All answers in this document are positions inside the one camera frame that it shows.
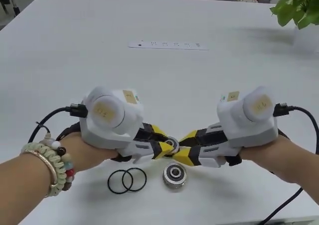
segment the white table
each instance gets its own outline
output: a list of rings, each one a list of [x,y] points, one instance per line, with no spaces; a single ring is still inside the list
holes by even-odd
[[[292,52],[292,29],[280,28],[267,4],[35,0],[0,32],[0,160],[19,153],[35,121],[80,102],[96,85],[137,89],[145,121],[176,138],[217,122],[221,92],[258,85],[274,89],[278,102],[305,107],[319,119],[318,57]],[[138,40],[199,42],[210,51],[127,47]],[[48,126],[57,135],[74,122],[59,114]],[[314,150],[314,130],[305,115],[291,113],[279,126]],[[44,200],[22,224],[243,225],[264,219],[298,189],[246,161],[220,169],[187,167],[188,184],[172,193],[161,177],[167,164],[162,159],[141,165],[147,186],[115,195],[106,186],[108,176],[132,165],[107,161],[78,174],[69,192]],[[276,218],[318,216],[318,206],[303,192]]]

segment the metal bearing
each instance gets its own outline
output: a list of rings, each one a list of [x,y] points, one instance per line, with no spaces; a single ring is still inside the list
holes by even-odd
[[[168,164],[163,171],[163,181],[170,189],[179,189],[186,182],[187,174],[183,166],[178,163]]]
[[[167,144],[173,146],[174,149],[173,149],[170,153],[164,155],[164,157],[166,157],[166,158],[171,158],[173,155],[175,155],[177,152],[179,152],[179,142],[178,142],[178,140],[175,139],[174,137],[170,137],[170,136],[169,136],[169,137],[168,137],[168,140],[165,141],[165,143],[167,143]]]

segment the orange label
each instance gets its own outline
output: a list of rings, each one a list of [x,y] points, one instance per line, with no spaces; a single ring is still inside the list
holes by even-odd
[[[228,94],[227,101],[228,102],[236,101],[238,100],[238,97],[239,97],[239,92],[230,92]]]
[[[270,98],[267,95],[262,95],[255,103],[253,103],[252,109],[256,114],[260,114],[272,106],[273,103]]]
[[[124,97],[128,103],[137,104],[133,92],[123,90]]]
[[[95,104],[93,112],[102,117],[108,123],[110,123],[115,117],[115,111],[102,102],[97,102]]]

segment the black rubber o-ring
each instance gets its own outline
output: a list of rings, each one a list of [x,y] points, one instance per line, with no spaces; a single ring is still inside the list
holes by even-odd
[[[123,183],[123,177],[124,177],[124,175],[125,175],[126,173],[129,174],[129,176],[131,177],[131,180],[132,180],[131,185],[130,185],[128,188],[127,188],[126,186],[124,186],[124,188],[125,188],[126,190],[123,191],[123,192],[116,192],[116,191],[114,191],[113,189],[111,189],[111,187],[110,187],[111,177],[112,177],[114,174],[118,173],[118,172],[124,172],[124,174],[123,174],[123,176],[122,176],[122,183]],[[114,194],[124,194],[124,193],[127,193],[128,191],[130,191],[131,187],[133,186],[133,182],[134,182],[133,176],[131,175],[130,172],[128,172],[128,170],[119,169],[119,170],[114,171],[114,172],[109,176],[109,178],[108,178],[108,188],[109,188],[109,190],[110,190],[112,193],[114,193]]]
[[[125,174],[128,173],[128,174],[131,175],[131,173],[130,173],[129,171],[130,171],[130,170],[133,170],[133,169],[140,170],[140,171],[144,174],[144,176],[145,176],[145,182],[144,182],[144,184],[143,184],[139,189],[131,189],[131,187],[132,187],[133,184],[131,184],[129,188],[126,187],[126,185],[124,184],[124,176],[125,176]],[[142,169],[140,169],[140,168],[130,168],[130,169],[126,170],[125,173],[122,175],[122,184],[123,184],[123,187],[126,188],[127,191],[130,191],[130,192],[138,192],[138,191],[142,190],[142,189],[145,187],[147,180],[148,180],[148,177],[147,177],[146,173],[144,172],[144,170],[142,170]]]

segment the gold bangle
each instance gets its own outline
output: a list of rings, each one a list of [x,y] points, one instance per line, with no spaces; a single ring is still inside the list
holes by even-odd
[[[45,158],[42,154],[40,154],[38,151],[34,151],[34,150],[26,150],[24,151],[23,153],[29,153],[29,154],[33,154],[35,155],[36,157],[38,157],[39,159],[41,159],[45,165],[49,168],[52,176],[53,176],[53,184],[50,184],[50,191],[49,193],[51,192],[52,189],[54,189],[57,185],[58,185],[58,175],[55,171],[55,168],[53,167],[53,165],[50,163],[50,161]]]

